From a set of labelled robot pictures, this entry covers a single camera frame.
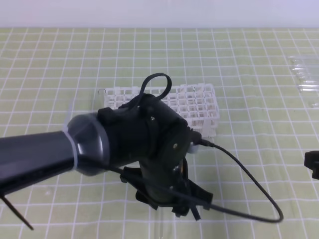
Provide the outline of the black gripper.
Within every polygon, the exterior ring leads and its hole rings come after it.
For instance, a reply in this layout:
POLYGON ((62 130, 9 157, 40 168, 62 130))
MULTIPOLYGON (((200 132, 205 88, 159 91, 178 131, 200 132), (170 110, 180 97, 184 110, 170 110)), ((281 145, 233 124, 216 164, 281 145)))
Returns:
POLYGON ((199 216, 197 204, 145 185, 152 181, 211 203, 213 195, 188 177, 186 154, 201 139, 179 114, 155 96, 134 97, 118 109, 98 110, 109 138, 112 167, 122 167, 120 179, 136 189, 136 199, 153 209, 170 207, 177 216, 199 216))

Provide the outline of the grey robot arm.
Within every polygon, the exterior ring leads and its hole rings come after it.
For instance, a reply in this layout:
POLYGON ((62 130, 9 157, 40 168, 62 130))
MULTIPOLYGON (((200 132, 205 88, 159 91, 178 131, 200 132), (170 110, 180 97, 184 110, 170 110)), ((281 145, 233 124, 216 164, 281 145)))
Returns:
POLYGON ((118 109, 75 116, 66 131, 0 140, 0 194, 13 193, 69 170, 95 176, 118 168, 120 180, 150 207, 176 216, 199 213, 213 195, 188 177, 186 154, 201 140, 180 115, 144 94, 118 109))

